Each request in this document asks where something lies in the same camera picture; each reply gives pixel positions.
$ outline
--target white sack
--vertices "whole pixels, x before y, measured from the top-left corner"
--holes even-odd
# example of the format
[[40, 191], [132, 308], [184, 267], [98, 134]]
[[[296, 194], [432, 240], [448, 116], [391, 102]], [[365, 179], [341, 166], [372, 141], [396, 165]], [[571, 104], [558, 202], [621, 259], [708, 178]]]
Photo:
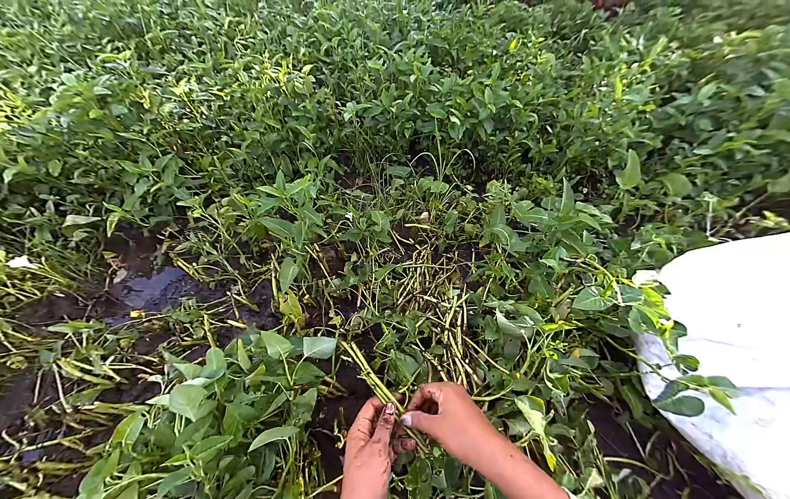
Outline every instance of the white sack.
[[[670, 314], [688, 328], [679, 352], [699, 359], [697, 374], [726, 376], [740, 389], [736, 415], [700, 393], [700, 416], [664, 415], [745, 497], [790, 498], [790, 232], [694, 249], [659, 280]], [[644, 359], [669, 364], [659, 338], [635, 339]], [[639, 369], [654, 399], [665, 383]]]

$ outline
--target green leaf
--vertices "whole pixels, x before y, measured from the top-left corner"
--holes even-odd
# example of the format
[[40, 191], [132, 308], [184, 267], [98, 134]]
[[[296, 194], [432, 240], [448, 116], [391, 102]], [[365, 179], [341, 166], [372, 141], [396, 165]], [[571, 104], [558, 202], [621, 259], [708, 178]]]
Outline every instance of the green leaf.
[[225, 374], [225, 354], [214, 346], [204, 356], [204, 367], [198, 377], [213, 381], [219, 379], [223, 374]]
[[111, 444], [115, 445], [116, 443], [120, 442], [123, 449], [129, 452], [134, 446], [136, 438], [140, 436], [140, 432], [142, 432], [142, 425], [144, 425], [145, 422], [146, 417], [141, 412], [135, 412], [134, 414], [130, 414], [123, 418], [121, 423], [118, 423], [118, 425], [115, 426], [115, 432], [112, 434]]
[[62, 171], [62, 163], [59, 160], [53, 160], [47, 164], [47, 172], [53, 176], [59, 176]]
[[426, 112], [435, 118], [447, 118], [447, 113], [441, 108], [440, 104], [430, 104], [426, 106]]
[[294, 323], [301, 323], [303, 319], [303, 308], [299, 304], [299, 298], [289, 289], [288, 292], [280, 298], [278, 310], [289, 318]]
[[293, 344], [278, 333], [263, 331], [260, 335], [262, 335], [263, 343], [266, 345], [266, 352], [273, 359], [286, 359], [290, 351], [293, 350]]
[[207, 391], [194, 384], [178, 384], [170, 392], [170, 410], [176, 414], [184, 415], [192, 421], [197, 420], [203, 414], [201, 403]]
[[196, 443], [188, 453], [192, 460], [201, 464], [207, 463], [216, 457], [232, 441], [231, 436], [214, 435]]
[[578, 310], [604, 310], [611, 306], [614, 301], [608, 297], [603, 297], [604, 291], [598, 286], [589, 286], [582, 289], [577, 298], [573, 301], [573, 308]]
[[336, 349], [336, 339], [327, 336], [303, 338], [303, 355], [313, 359], [329, 359]]
[[674, 397], [667, 401], [655, 402], [654, 406], [673, 414], [687, 415], [689, 417], [703, 414], [705, 409], [703, 401], [698, 397], [691, 397], [689, 395], [681, 395], [680, 397]]
[[688, 177], [677, 172], [667, 173], [660, 178], [660, 181], [669, 189], [669, 194], [675, 197], [684, 197], [694, 188]]
[[271, 430], [266, 430], [260, 433], [258, 437], [250, 442], [250, 448], [247, 449], [247, 452], [251, 452], [257, 448], [260, 448], [269, 442], [290, 438], [296, 435], [297, 432], [299, 432], [299, 428], [296, 426], [279, 426], [277, 428], [272, 428]]
[[241, 338], [238, 338], [236, 341], [238, 349], [238, 365], [241, 366], [241, 369], [244, 369], [244, 372], [249, 372], [250, 357], [247, 355], [247, 350], [244, 348], [244, 341]]
[[281, 293], [286, 293], [290, 289], [290, 284], [297, 277], [297, 274], [299, 274], [299, 265], [297, 265], [296, 260], [290, 256], [284, 258], [284, 261], [281, 262], [279, 275]]
[[78, 486], [78, 492], [84, 499], [99, 499], [102, 497], [105, 481], [117, 469], [120, 457], [121, 450], [115, 449], [111, 456], [103, 457], [90, 468], [90, 471], [87, 472]]
[[734, 383], [729, 380], [727, 377], [723, 376], [710, 376], [706, 377], [706, 384], [709, 386], [714, 386], [715, 388], [719, 388], [722, 391], [728, 393], [729, 396], [735, 397], [740, 393], [740, 389], [734, 385]]
[[297, 232], [296, 227], [292, 222], [282, 219], [274, 219], [272, 217], [262, 217], [259, 223], [263, 224], [269, 232], [278, 236], [280, 239], [289, 240], [294, 237]]
[[712, 397], [714, 401], [722, 404], [722, 406], [725, 409], [729, 410], [731, 414], [736, 414], [736, 412], [734, 411], [734, 406], [733, 404], [730, 403], [730, 399], [728, 398], [727, 393], [719, 390], [718, 388], [710, 388], [708, 391], [709, 391], [709, 396]]
[[567, 177], [562, 178], [562, 203], [561, 207], [558, 209], [558, 213], [561, 215], [567, 215], [573, 211], [573, 190], [571, 189], [571, 183], [567, 181]]
[[541, 399], [531, 395], [521, 395], [515, 397], [515, 405], [521, 410], [524, 419], [531, 425], [534, 432], [540, 437], [540, 442], [543, 444], [543, 454], [546, 456], [546, 463], [549, 465], [549, 470], [555, 471], [556, 469], [556, 456], [549, 449], [548, 438], [546, 437], [546, 423], [549, 417], [546, 417], [546, 403]]
[[81, 215], [68, 215], [68, 217], [65, 218], [65, 221], [62, 222], [62, 226], [68, 227], [69, 225], [87, 225], [97, 220], [102, 220], [102, 219], [99, 217], [82, 217]]
[[186, 483], [188, 479], [192, 478], [192, 467], [186, 466], [177, 471], [173, 471], [161, 481], [158, 485], [158, 499], [161, 499], [168, 493], [171, 493], [174, 488]]
[[642, 181], [642, 169], [638, 162], [638, 154], [632, 149], [626, 158], [626, 167], [617, 175], [617, 183], [620, 184], [622, 189], [631, 189]]
[[619, 284], [617, 296], [621, 305], [636, 304], [642, 301], [642, 290], [628, 284]]
[[767, 191], [769, 193], [788, 193], [790, 191], [790, 168], [789, 171], [776, 180], [771, 180], [767, 183]]
[[386, 174], [392, 176], [407, 176], [410, 173], [411, 169], [407, 166], [393, 165], [386, 169]]

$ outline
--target crop field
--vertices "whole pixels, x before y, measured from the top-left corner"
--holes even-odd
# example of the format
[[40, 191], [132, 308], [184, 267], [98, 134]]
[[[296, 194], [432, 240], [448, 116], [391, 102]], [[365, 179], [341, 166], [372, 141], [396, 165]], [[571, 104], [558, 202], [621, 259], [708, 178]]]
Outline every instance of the crop field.
[[633, 277], [790, 230], [790, 2], [531, 4], [0, 0], [0, 498], [336, 497], [442, 380], [576, 497], [730, 496]]

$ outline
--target dirty hand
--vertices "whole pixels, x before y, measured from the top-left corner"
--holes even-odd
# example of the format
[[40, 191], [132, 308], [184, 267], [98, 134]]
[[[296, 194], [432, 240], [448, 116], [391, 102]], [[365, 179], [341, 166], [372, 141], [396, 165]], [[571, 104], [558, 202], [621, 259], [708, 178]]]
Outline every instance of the dirty hand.
[[441, 447], [469, 466], [503, 437], [465, 388], [454, 383], [427, 383], [413, 395], [401, 424], [426, 433]]
[[428, 383], [413, 395], [401, 425], [434, 438], [510, 499], [567, 499], [555, 481], [487, 420], [462, 386]]
[[398, 412], [374, 397], [364, 404], [345, 440], [341, 499], [385, 499], [395, 456], [413, 450], [412, 438], [392, 438]]

